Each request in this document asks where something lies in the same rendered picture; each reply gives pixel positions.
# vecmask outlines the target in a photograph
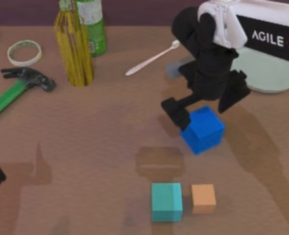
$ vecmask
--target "white spoon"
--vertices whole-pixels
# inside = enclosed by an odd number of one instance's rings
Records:
[[[136,72],[138,72],[139,70],[143,69],[145,66],[151,64],[153,61],[159,59],[161,56],[165,55],[166,53],[170,52],[171,50],[173,49],[176,49],[178,48],[180,45],[180,42],[178,40],[175,40],[172,42],[172,45],[170,46],[169,49],[161,52],[160,54],[157,54],[153,57],[151,57],[150,59],[147,59],[146,61],[143,61],[141,64],[138,64],[137,66],[133,67],[132,69],[128,70],[126,73],[125,73],[125,76],[130,76]]]

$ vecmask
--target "orange cube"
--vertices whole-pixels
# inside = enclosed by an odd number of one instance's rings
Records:
[[[209,214],[215,210],[216,198],[213,185],[191,185],[193,213]]]

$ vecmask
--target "blue cube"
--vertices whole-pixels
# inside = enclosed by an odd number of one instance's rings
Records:
[[[151,208],[154,222],[181,221],[183,201],[180,183],[153,183]]]
[[[225,125],[209,106],[191,112],[190,119],[191,123],[180,135],[194,154],[204,152],[221,142]]]

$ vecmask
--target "table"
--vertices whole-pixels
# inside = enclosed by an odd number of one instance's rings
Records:
[[[95,81],[68,84],[52,27],[0,27],[6,50],[30,39],[32,66],[58,87],[34,88],[0,115],[0,235],[289,235],[289,91],[252,93],[223,115],[223,142],[194,156],[160,108],[189,93],[164,67],[170,52],[131,77],[124,73],[166,49],[168,27],[109,27],[108,51],[94,59]],[[15,81],[2,79],[0,94]],[[190,110],[217,102],[200,102]],[[182,184],[183,221],[150,222],[150,183]],[[214,184],[217,209],[192,215],[190,184]]]

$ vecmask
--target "green bottle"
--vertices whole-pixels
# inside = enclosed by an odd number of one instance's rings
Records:
[[[106,51],[106,38],[101,0],[75,0],[75,2],[76,10],[81,16],[80,23],[84,23],[87,27],[91,56],[102,55]]]

